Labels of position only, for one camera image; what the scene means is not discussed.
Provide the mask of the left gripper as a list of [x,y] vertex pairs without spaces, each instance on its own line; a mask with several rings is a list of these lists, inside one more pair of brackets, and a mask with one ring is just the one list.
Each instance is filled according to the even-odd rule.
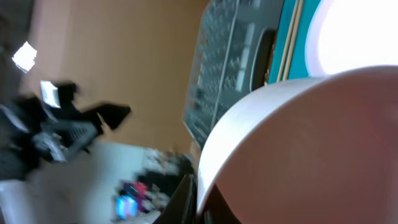
[[26,164],[68,162],[100,136],[102,124],[117,129],[131,113],[128,105],[100,102],[85,110],[73,103],[51,108],[40,99],[20,99],[19,117],[27,128],[18,135],[18,158]]

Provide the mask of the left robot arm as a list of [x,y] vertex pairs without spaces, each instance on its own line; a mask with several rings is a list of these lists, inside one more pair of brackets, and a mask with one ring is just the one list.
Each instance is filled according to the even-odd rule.
[[82,111],[73,103],[52,108],[36,97],[1,105],[1,180],[26,180],[40,162],[66,163],[103,135],[115,130],[131,114],[128,105],[100,102]]

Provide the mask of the large white plate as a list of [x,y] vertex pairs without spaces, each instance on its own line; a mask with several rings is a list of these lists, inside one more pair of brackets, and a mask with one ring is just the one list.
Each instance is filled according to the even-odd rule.
[[397,65],[397,0],[321,0],[308,28],[311,77]]

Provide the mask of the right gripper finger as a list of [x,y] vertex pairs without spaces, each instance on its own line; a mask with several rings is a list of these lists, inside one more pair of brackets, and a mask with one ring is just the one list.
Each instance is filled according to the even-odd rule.
[[192,224],[195,222],[196,205],[197,182],[193,174],[186,174],[153,224]]

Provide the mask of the small pink bowl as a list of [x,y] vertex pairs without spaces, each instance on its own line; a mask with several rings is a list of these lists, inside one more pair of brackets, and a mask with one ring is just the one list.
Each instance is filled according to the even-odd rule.
[[259,88],[201,152],[196,217],[213,223],[396,223],[397,67]]

